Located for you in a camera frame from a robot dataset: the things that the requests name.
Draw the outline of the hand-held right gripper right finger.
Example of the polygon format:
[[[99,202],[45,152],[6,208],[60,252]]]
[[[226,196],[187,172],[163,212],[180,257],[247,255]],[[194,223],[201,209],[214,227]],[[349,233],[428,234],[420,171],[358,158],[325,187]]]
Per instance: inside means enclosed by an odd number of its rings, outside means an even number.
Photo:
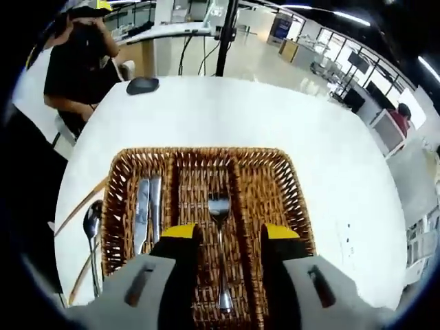
[[[392,310],[372,307],[355,282],[310,255],[288,227],[261,226],[261,263],[272,329],[385,329]]]

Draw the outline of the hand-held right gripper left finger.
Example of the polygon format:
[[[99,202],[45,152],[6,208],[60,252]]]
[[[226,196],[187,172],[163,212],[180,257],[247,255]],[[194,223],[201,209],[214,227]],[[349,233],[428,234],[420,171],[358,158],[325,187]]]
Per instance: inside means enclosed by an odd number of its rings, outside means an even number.
[[[202,241],[196,224],[168,228],[150,253],[110,275],[99,297],[69,308],[69,321],[77,329],[194,329]]]

